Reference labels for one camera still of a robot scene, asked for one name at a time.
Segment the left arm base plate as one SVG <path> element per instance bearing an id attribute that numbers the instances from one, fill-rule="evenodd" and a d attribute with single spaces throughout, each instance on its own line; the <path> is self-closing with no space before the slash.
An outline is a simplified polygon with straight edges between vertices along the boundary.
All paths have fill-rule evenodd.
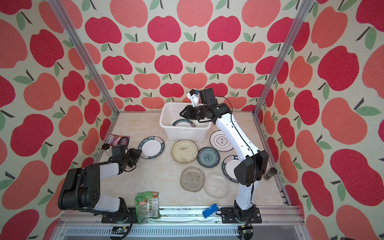
<path id="1" fill-rule="evenodd" d="M 128 214 L 124 216 L 117 216 L 116 214 L 110 213 L 102 217 L 101 223 L 103 224 L 137 224 L 138 218 L 136 209 L 134 207 L 127 208 Z"/>

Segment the white plate cloud emblem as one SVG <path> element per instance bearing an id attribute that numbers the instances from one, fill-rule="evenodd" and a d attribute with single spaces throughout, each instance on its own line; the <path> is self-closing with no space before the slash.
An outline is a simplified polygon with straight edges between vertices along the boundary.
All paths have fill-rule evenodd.
<path id="1" fill-rule="evenodd" d="M 233 149 L 230 141 L 222 131 L 215 131 L 210 136 L 211 146 L 220 152 L 229 152 Z"/>

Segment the right spice jar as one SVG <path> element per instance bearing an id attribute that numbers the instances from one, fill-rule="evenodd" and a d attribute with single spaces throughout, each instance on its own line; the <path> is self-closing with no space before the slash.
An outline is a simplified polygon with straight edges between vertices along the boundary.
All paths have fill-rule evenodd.
<path id="1" fill-rule="evenodd" d="M 274 177 L 276 174 L 278 173 L 277 169 L 274 168 L 274 167 L 270 167 L 266 173 L 263 175 L 263 179 L 268 181 L 270 180 L 272 177 Z"/>

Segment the purple snack packet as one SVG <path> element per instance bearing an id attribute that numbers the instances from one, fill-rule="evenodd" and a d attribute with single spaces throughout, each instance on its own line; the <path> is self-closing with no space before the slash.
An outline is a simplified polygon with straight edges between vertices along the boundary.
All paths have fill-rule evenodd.
<path id="1" fill-rule="evenodd" d="M 117 145 L 128 145 L 129 141 L 130 141 L 130 137 L 128 136 L 120 136 L 120 135 L 112 134 L 107 137 L 107 140 L 105 141 L 105 143 L 108 143 L 111 145 L 111 147 L 114 147 Z"/>

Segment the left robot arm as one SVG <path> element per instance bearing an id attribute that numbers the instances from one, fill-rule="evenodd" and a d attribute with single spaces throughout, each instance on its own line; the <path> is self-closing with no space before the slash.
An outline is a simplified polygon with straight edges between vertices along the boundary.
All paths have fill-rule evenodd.
<path id="1" fill-rule="evenodd" d="M 58 198 L 59 209 L 118 217 L 129 214 L 123 198 L 102 194 L 101 180 L 120 175 L 127 167 L 135 169 L 142 151 L 123 145 L 113 147 L 112 151 L 106 162 L 68 171 Z"/>

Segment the blue small box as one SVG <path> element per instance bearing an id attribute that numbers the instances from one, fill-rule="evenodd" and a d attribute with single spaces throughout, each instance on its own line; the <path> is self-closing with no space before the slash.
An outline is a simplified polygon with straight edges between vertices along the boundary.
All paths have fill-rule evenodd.
<path id="1" fill-rule="evenodd" d="M 203 216 L 204 218 L 208 218 L 211 215 L 215 215 L 216 212 L 219 210 L 217 204 L 213 204 L 210 207 L 203 210 Z"/>

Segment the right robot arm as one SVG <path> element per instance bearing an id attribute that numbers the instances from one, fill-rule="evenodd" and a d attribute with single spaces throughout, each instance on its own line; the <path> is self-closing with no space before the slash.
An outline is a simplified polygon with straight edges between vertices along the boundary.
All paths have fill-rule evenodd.
<path id="1" fill-rule="evenodd" d="M 234 170 L 240 184 L 235 206 L 243 212 L 251 209 L 254 205 L 254 189 L 266 173 L 269 160 L 267 151 L 259 150 L 249 140 L 226 104 L 196 107 L 188 105 L 180 112 L 180 116 L 189 120 L 208 119 L 226 135 L 240 161 Z"/>

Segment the right aluminium frame post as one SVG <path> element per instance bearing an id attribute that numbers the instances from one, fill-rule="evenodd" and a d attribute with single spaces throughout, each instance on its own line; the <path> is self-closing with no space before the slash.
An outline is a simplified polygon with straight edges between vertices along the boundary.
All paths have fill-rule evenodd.
<path id="1" fill-rule="evenodd" d="M 279 51 L 279 55 L 275 61 L 275 64 L 272 68 L 270 75 L 267 78 L 267 82 L 265 84 L 265 87 L 262 91 L 261 96 L 259 97 L 255 110 L 252 113 L 252 116 L 254 119 L 257 118 L 259 111 L 261 110 L 263 104 L 265 103 L 265 100 L 269 94 L 269 91 L 271 90 L 274 81 L 277 79 L 277 74 L 280 72 L 286 56 L 289 54 L 290 50 L 293 50 L 293 42 L 296 39 L 301 29 L 301 26 L 304 23 L 304 20 L 306 19 L 308 12 L 310 11 L 310 8 L 314 2 L 315 1 L 310 1 L 310 0 L 301 1 L 302 4 L 298 9 L 298 12 L 293 20 L 292 26 L 282 45 L 282 49 Z"/>

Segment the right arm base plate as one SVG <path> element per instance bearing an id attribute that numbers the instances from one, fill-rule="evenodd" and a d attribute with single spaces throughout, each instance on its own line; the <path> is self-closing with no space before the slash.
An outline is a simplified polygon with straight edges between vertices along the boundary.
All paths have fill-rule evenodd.
<path id="1" fill-rule="evenodd" d="M 222 218 L 223 224 L 261 224 L 262 217 L 259 208 L 255 206 L 248 210 L 241 210 L 238 207 L 220 208 L 216 215 Z"/>

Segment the left aluminium frame post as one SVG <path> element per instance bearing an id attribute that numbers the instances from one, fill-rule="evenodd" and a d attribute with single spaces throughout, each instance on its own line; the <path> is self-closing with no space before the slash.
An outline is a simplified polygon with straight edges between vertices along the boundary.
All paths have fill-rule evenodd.
<path id="1" fill-rule="evenodd" d="M 101 77 L 100 73 L 98 72 L 94 61 L 92 60 L 91 55 L 89 54 L 87 48 L 85 47 L 84 43 L 82 42 L 81 38 L 79 37 L 77 30 L 75 26 L 73 25 L 70 16 L 67 14 L 64 5 L 61 1 L 48 1 L 50 6 L 52 7 L 56 17 L 58 18 L 59 22 L 63 26 L 64 30 L 66 31 L 67 35 L 69 36 L 69 39 L 74 44 L 74 47 L 76 48 L 81 60 L 85 64 L 85 67 L 87 68 L 89 74 L 95 81 L 95 84 L 97 85 L 98 89 L 100 90 L 103 98 L 105 99 L 106 103 L 108 104 L 109 108 L 112 111 L 112 115 L 115 117 L 118 117 L 120 112 L 117 108 L 117 105 L 115 101 L 113 100 L 111 94 L 109 93 L 109 90 Z"/>

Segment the blue patterned small plate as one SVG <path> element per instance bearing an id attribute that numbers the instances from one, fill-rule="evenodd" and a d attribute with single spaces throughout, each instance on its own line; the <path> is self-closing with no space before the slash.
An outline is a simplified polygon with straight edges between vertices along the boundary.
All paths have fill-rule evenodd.
<path id="1" fill-rule="evenodd" d="M 205 168 L 213 168 L 220 162 L 220 155 L 217 150 L 210 147 L 204 147 L 198 152 L 198 163 Z"/>

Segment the white plastic bin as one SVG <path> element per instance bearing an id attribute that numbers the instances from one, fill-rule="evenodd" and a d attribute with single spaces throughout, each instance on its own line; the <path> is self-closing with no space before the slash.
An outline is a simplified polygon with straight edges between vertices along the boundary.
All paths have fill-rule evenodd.
<path id="1" fill-rule="evenodd" d="M 204 142 L 207 138 L 208 130 L 211 128 L 212 123 L 199 123 L 197 120 L 191 120 L 196 124 L 195 128 L 183 128 L 172 126 L 173 122 L 179 119 L 184 119 L 180 116 L 180 112 L 189 103 L 166 103 L 163 107 L 160 126 L 165 131 L 168 140 L 190 140 L 193 142 Z"/>

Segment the cream plate with plant drawing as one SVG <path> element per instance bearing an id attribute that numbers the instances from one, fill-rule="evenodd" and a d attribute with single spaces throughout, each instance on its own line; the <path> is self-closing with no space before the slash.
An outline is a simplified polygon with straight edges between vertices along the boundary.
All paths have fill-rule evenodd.
<path id="1" fill-rule="evenodd" d="M 173 159 L 181 164 L 189 164 L 193 162 L 197 155 L 199 149 L 197 145 L 189 140 L 181 140 L 176 142 L 171 150 Z"/>

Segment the aluminium frame post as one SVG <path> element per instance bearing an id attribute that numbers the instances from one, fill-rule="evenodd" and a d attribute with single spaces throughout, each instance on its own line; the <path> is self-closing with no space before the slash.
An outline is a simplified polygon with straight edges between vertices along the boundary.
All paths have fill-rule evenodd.
<path id="1" fill-rule="evenodd" d="M 106 103 L 108 104 L 109 108 L 112 111 L 112 115 L 115 117 L 118 117 L 120 112 L 117 108 L 117 105 L 115 101 L 113 100 L 111 94 L 109 93 L 109 90 L 101 77 L 100 73 L 98 72 L 94 61 L 92 60 L 91 55 L 89 54 L 87 48 L 85 47 L 84 43 L 82 42 L 81 38 L 79 37 L 77 30 L 75 26 L 73 25 L 70 16 L 67 14 L 64 5 L 61 1 L 48 1 L 50 6 L 52 7 L 56 17 L 58 18 L 59 22 L 63 26 L 64 30 L 66 31 L 67 35 L 69 36 L 69 39 L 74 44 L 74 47 L 76 48 L 81 60 L 85 64 L 85 67 L 87 68 L 89 74 L 95 81 L 95 84 L 97 85 L 98 89 L 100 90 L 103 98 L 105 99 Z"/>
<path id="2" fill-rule="evenodd" d="M 274 81 L 277 79 L 277 74 L 280 72 L 286 56 L 289 54 L 290 50 L 293 50 L 293 42 L 296 39 L 301 29 L 301 26 L 304 23 L 304 20 L 306 19 L 308 12 L 310 11 L 310 8 L 314 2 L 315 1 L 310 1 L 310 0 L 301 1 L 302 4 L 298 9 L 298 12 L 293 20 L 292 26 L 282 45 L 282 49 L 279 51 L 279 55 L 275 61 L 275 64 L 272 68 L 270 75 L 267 78 L 267 82 L 265 84 L 265 87 L 262 91 L 261 96 L 259 97 L 255 110 L 252 113 L 252 116 L 254 119 L 257 118 L 259 111 L 261 110 L 263 104 L 265 103 L 265 100 L 269 94 L 269 91 L 271 90 Z"/>

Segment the white plate green text rim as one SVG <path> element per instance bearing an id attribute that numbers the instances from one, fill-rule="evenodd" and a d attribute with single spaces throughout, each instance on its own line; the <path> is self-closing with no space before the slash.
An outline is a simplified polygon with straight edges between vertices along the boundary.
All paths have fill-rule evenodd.
<path id="1" fill-rule="evenodd" d="M 165 142 L 160 137 L 150 136 L 140 142 L 138 150 L 141 151 L 142 158 L 152 160 L 163 153 Z"/>

